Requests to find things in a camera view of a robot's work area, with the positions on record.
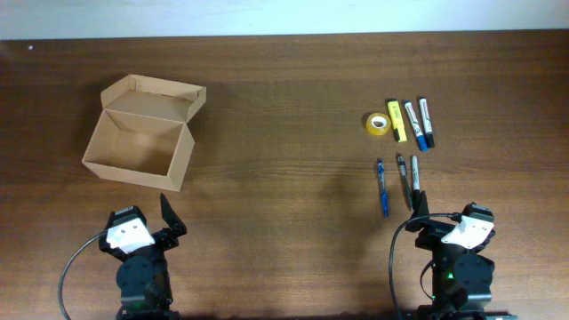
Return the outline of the yellow adhesive tape roll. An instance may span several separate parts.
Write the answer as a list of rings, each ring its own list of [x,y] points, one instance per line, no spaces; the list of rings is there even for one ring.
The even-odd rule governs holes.
[[[387,134],[390,127],[390,118],[382,113],[371,113],[365,121],[366,130],[375,136],[383,136]]]

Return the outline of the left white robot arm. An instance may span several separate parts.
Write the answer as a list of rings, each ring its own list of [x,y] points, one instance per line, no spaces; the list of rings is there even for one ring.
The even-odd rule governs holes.
[[[121,308],[118,319],[180,319],[171,309],[172,287],[165,253],[179,245],[187,227],[166,196],[160,196],[161,217],[167,224],[148,231],[141,209],[130,206],[109,215],[99,240],[99,249],[121,261],[116,272]]]

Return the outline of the brown cardboard box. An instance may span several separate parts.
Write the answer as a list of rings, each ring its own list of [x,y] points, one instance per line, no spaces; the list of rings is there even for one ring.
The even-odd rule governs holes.
[[[128,75],[100,100],[82,163],[101,179],[181,190],[195,145],[188,122],[205,104],[206,88]]]

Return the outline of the yellow highlighter marker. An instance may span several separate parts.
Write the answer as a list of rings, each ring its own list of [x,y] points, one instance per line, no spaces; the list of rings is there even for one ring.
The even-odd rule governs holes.
[[[407,142],[404,119],[397,100],[387,100],[387,107],[397,142]]]

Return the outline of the black permanent marker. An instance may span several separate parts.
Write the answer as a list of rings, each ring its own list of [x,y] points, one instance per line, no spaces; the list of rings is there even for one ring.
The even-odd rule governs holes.
[[[419,162],[417,156],[412,156],[411,160],[412,160],[413,193],[419,194],[421,192]]]

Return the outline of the black ballpoint pen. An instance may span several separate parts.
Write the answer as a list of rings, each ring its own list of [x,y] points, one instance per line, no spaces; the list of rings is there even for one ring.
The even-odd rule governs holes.
[[[397,166],[399,169],[403,190],[405,192],[405,200],[408,204],[409,209],[412,211],[413,210],[412,191],[408,181],[406,163],[403,156],[400,153],[397,153]]]

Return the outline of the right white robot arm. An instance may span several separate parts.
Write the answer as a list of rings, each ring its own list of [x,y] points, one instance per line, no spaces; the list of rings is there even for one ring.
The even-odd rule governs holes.
[[[418,234],[415,246],[432,253],[426,269],[432,271],[431,303],[421,305],[417,319],[516,319],[506,311],[487,312],[492,300],[495,264],[480,252],[495,235],[490,209],[475,203],[450,215],[452,224],[429,212],[426,193],[413,191],[408,232]]]

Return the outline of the blue capped whiteboard marker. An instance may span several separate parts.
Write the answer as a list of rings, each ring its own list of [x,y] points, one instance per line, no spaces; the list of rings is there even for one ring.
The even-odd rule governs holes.
[[[419,146],[419,149],[420,149],[420,151],[425,152],[429,149],[429,147],[427,145],[427,141],[425,139],[425,136],[422,132],[419,120],[418,120],[418,118],[414,112],[413,104],[409,100],[405,100],[404,101],[404,107],[405,107],[406,114],[409,118],[410,124],[413,128],[413,132],[414,132],[415,138],[417,140],[417,144]]]

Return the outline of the blue ballpoint pen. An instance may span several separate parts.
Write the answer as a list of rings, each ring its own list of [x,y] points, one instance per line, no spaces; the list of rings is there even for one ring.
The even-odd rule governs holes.
[[[383,161],[379,158],[377,164],[377,172],[378,172],[378,179],[381,188],[381,206],[382,212],[385,218],[389,216],[389,197],[385,183],[385,169],[383,165]]]

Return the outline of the black capped whiteboard marker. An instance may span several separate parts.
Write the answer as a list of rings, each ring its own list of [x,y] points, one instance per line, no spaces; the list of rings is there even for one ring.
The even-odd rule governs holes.
[[[432,123],[430,120],[429,106],[428,106],[427,99],[424,97],[420,97],[419,98],[419,105],[420,105],[420,110],[421,110],[421,118],[422,118],[422,122],[423,122],[423,127],[425,130],[424,135],[426,138],[427,146],[429,148],[434,148],[435,147],[435,141],[434,141]]]

